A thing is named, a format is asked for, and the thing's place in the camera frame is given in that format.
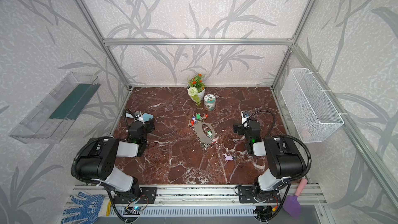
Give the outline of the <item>purple tagged key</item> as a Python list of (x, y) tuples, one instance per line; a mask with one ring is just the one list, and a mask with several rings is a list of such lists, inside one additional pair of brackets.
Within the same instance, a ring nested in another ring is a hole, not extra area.
[(233, 161), (233, 160), (234, 160), (234, 157), (229, 156), (229, 155), (227, 155), (227, 154), (223, 154), (223, 156), (224, 156), (224, 159), (225, 159), (226, 161)]

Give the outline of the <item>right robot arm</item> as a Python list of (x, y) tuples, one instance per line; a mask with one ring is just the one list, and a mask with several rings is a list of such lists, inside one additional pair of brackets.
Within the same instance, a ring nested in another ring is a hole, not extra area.
[(235, 124), (233, 132), (245, 137), (252, 155), (265, 156), (268, 162), (268, 169), (255, 179), (252, 186), (236, 187), (240, 203), (279, 205), (282, 201), (279, 191), (303, 178), (311, 169), (309, 149), (294, 136), (279, 135), (260, 139), (260, 124), (257, 121)]

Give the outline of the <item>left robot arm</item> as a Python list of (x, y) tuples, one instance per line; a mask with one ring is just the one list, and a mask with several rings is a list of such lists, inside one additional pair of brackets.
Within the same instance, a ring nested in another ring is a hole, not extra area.
[(128, 129), (127, 139), (110, 136), (91, 138), (75, 156), (71, 174), (88, 184), (104, 187), (114, 194), (112, 201), (148, 203), (155, 201), (155, 187), (141, 188), (136, 177), (125, 174), (115, 166), (118, 157), (141, 157), (147, 148), (147, 134), (155, 130), (154, 121), (136, 121)]

